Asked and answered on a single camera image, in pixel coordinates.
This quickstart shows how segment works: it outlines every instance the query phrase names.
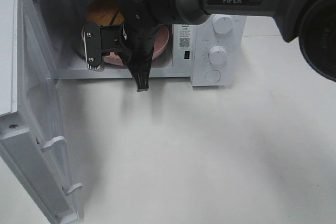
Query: white microwave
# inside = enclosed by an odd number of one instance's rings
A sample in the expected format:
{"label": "white microwave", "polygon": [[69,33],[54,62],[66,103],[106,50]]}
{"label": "white microwave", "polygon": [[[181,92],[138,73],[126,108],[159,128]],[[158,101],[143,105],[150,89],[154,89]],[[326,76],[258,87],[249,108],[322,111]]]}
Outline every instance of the white microwave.
{"label": "white microwave", "polygon": [[[106,59],[87,68],[82,28],[96,0],[0,0],[0,154],[50,221],[78,219],[55,80],[130,78]],[[167,27],[151,77],[190,77],[193,86],[234,81],[246,17],[212,15],[202,25]]]}

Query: open microwave door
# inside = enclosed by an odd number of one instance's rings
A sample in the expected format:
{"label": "open microwave door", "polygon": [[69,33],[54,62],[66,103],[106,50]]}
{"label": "open microwave door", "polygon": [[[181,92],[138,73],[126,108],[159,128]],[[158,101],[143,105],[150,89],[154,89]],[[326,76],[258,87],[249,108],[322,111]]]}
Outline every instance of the open microwave door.
{"label": "open microwave door", "polygon": [[50,223],[78,219],[50,45],[34,0],[0,0],[0,155]]}

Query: white knob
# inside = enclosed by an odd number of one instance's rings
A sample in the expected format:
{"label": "white knob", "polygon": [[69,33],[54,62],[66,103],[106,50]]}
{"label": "white knob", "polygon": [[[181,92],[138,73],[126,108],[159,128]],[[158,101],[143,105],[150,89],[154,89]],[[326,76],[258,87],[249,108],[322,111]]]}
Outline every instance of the white knob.
{"label": "white knob", "polygon": [[213,19],[216,33],[227,34],[233,28],[233,20],[230,15],[216,14]]}
{"label": "white knob", "polygon": [[226,48],[217,46],[209,50],[209,61],[213,65],[222,65],[227,61],[228,51]]}

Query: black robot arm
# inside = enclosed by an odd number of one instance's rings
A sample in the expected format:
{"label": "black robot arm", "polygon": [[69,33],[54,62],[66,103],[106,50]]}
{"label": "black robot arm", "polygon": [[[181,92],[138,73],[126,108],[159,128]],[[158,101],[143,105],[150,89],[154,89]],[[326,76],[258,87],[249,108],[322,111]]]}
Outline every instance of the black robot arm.
{"label": "black robot arm", "polygon": [[153,46],[159,27],[198,25],[210,14],[270,16],[286,42],[300,38],[307,62],[336,80],[336,0],[120,0],[125,17],[119,32],[119,56],[138,90],[149,88]]}

